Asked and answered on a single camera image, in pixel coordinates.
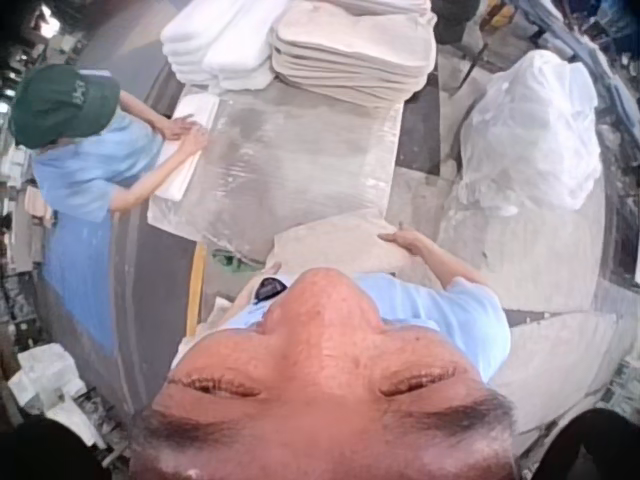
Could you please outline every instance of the woman's right hand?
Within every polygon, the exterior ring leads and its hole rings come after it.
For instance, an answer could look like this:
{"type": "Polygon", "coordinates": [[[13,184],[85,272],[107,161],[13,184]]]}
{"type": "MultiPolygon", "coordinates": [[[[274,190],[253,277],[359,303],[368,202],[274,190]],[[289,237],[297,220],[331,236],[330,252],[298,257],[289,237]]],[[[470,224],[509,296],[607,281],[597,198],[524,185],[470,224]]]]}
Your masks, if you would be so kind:
{"type": "Polygon", "coordinates": [[[209,130],[202,125],[194,125],[189,133],[182,137],[178,151],[185,156],[185,159],[191,158],[196,153],[203,150],[209,143],[209,130]]]}

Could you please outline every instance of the blue shirt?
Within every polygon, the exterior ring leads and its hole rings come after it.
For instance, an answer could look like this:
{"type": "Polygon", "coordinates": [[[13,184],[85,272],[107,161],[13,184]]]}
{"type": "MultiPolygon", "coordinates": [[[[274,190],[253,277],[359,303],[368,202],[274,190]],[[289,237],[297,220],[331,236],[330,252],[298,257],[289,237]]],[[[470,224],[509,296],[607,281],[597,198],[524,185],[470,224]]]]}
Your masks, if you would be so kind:
{"type": "Polygon", "coordinates": [[[148,124],[118,109],[98,135],[35,157],[33,173],[51,208],[99,222],[115,186],[130,187],[152,169],[161,148],[148,124]]]}
{"type": "MultiPolygon", "coordinates": [[[[288,277],[275,278],[287,286],[292,283],[288,277]]],[[[446,290],[431,290],[384,273],[359,275],[354,281],[373,299],[385,322],[440,332],[467,356],[485,382],[509,354],[509,324],[498,297],[487,287],[456,278],[446,290]]],[[[247,307],[220,330],[251,327],[272,302],[247,307]]]]}

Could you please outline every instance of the nose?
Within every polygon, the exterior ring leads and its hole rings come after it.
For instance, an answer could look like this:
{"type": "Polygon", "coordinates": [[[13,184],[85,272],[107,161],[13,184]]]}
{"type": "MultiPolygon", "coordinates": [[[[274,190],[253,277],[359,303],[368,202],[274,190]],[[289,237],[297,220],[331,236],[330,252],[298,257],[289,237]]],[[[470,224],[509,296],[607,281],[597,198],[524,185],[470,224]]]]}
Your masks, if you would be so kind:
{"type": "Polygon", "coordinates": [[[346,275],[304,273],[264,325],[279,338],[281,372],[295,391],[354,395],[368,388],[368,358],[385,327],[373,301],[346,275]]]}

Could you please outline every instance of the stack of towels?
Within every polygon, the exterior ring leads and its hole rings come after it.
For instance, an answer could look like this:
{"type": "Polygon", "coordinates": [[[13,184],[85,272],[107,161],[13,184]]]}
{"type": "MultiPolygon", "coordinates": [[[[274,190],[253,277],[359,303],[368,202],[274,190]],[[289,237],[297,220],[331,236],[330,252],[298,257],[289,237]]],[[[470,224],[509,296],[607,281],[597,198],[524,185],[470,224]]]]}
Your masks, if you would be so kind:
{"type": "Polygon", "coordinates": [[[352,15],[392,15],[394,13],[417,13],[425,15],[431,11],[430,0],[326,0],[352,15]]]}
{"type": "Polygon", "coordinates": [[[289,3],[194,0],[162,31],[162,51],[183,83],[264,88],[274,76],[269,32],[289,3]]]}
{"type": "Polygon", "coordinates": [[[435,66],[435,21],[431,12],[357,17],[333,4],[294,3],[274,29],[273,68],[286,83],[348,102],[401,103],[435,66]]]}

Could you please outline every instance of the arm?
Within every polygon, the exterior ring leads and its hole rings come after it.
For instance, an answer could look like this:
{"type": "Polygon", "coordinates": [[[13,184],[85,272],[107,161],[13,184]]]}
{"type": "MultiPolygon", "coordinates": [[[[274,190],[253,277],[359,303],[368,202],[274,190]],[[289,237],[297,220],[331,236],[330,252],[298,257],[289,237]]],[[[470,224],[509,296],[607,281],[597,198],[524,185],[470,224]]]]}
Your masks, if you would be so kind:
{"type": "Polygon", "coordinates": [[[120,107],[122,110],[158,130],[166,140],[179,140],[195,126],[189,117],[169,120],[157,113],[144,102],[125,91],[120,92],[120,107]]]}
{"type": "Polygon", "coordinates": [[[451,285],[456,277],[487,286],[487,282],[480,272],[443,250],[435,242],[415,230],[401,226],[396,233],[383,233],[379,237],[384,241],[399,245],[412,255],[422,258],[444,288],[451,285]]]}
{"type": "Polygon", "coordinates": [[[109,209],[112,212],[124,212],[144,202],[180,165],[206,147],[208,139],[209,132],[204,127],[192,128],[176,153],[162,165],[142,176],[130,188],[116,187],[109,202],[109,209]]]}
{"type": "Polygon", "coordinates": [[[124,90],[120,92],[120,107],[125,112],[139,118],[156,129],[159,129],[160,124],[167,120],[144,102],[124,90]]]}

